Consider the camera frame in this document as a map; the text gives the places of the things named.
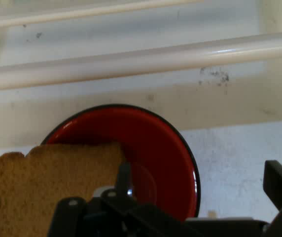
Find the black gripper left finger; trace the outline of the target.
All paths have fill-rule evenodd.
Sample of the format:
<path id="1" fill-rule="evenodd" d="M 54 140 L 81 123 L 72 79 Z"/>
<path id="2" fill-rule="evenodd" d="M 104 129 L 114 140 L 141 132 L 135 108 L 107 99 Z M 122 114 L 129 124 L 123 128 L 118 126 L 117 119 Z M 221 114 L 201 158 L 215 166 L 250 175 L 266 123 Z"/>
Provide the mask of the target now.
<path id="1" fill-rule="evenodd" d="M 80 197 L 61 200 L 50 237 L 186 237 L 188 227 L 152 204 L 138 204 L 129 194 L 131 166 L 120 165 L 114 188 L 86 202 Z"/>

